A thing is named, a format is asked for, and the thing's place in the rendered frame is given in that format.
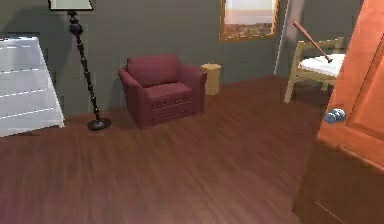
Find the wood framed window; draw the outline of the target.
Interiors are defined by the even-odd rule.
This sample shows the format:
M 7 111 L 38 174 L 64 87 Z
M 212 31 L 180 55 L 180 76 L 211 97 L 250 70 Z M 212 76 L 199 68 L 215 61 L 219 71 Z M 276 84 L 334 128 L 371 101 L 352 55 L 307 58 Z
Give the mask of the wood framed window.
M 220 0 L 220 42 L 271 38 L 280 0 Z

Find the brown baseball bat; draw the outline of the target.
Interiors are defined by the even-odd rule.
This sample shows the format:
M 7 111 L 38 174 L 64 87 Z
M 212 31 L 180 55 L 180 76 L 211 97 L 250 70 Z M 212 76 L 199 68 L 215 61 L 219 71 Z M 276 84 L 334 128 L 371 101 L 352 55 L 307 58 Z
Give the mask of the brown baseball bat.
M 316 48 L 318 49 L 322 55 L 325 57 L 325 59 L 327 60 L 328 63 L 331 63 L 333 61 L 333 59 L 331 59 L 321 48 L 320 46 L 313 40 L 313 38 L 311 37 L 311 35 L 307 32 L 307 30 L 299 23 L 297 22 L 296 20 L 294 20 L 292 22 L 293 26 L 296 27 L 300 32 L 301 34 Z

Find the silver round door knob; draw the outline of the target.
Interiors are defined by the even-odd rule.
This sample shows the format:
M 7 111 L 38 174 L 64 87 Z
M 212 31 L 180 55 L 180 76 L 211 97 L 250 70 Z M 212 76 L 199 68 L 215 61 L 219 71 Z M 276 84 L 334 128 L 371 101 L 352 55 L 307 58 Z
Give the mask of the silver round door knob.
M 334 124 L 337 122 L 343 122 L 345 120 L 346 113 L 341 108 L 334 108 L 323 116 L 323 121 L 327 124 Z

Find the pale wooden chair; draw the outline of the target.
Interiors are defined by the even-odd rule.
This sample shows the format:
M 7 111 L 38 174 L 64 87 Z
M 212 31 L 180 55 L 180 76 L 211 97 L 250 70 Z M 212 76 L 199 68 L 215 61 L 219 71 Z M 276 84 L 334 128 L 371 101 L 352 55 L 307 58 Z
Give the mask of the pale wooden chair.
M 333 86 L 335 84 L 345 57 L 344 53 L 340 53 L 343 42 L 343 37 L 338 37 L 332 40 L 316 41 L 318 46 L 327 47 L 332 50 L 332 53 L 329 54 L 329 57 L 332 59 L 331 63 L 329 63 L 324 56 L 304 59 L 303 52 L 314 49 L 314 46 L 309 42 L 297 42 L 284 96 L 285 103 L 291 101 L 294 86 L 298 82 L 306 80 L 319 82 L 322 84 L 322 91 L 326 91 L 329 85 Z

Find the white chest of drawers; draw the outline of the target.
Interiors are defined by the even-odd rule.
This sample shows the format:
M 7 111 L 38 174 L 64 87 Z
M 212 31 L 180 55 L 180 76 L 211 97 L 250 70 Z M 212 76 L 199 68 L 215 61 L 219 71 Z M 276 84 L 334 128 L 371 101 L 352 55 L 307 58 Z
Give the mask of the white chest of drawers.
M 37 37 L 0 39 L 0 137 L 64 127 Z

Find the orange wooden room door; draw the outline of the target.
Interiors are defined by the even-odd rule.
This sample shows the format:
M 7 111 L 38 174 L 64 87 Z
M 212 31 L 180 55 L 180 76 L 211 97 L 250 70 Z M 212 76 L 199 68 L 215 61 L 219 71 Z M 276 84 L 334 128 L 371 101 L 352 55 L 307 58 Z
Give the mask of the orange wooden room door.
M 364 0 L 317 139 L 384 170 L 384 0 Z

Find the black floor lamp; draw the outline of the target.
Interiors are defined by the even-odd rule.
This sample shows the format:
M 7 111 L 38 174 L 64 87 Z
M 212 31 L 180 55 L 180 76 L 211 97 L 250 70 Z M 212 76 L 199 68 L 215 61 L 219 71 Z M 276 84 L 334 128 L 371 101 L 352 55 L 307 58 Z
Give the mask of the black floor lamp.
M 78 11 L 93 11 L 94 7 L 91 0 L 48 0 L 48 7 L 51 11 L 65 11 L 69 16 L 69 32 L 76 38 L 77 49 L 80 55 L 80 62 L 83 67 L 84 77 L 87 82 L 87 89 L 90 95 L 90 101 L 93 107 L 95 119 L 87 124 L 91 131 L 100 131 L 111 125 L 111 120 L 102 118 L 97 105 L 97 98 L 94 93 L 94 86 L 91 81 L 88 61 L 84 53 L 84 45 L 81 39 L 83 27 L 76 18 Z

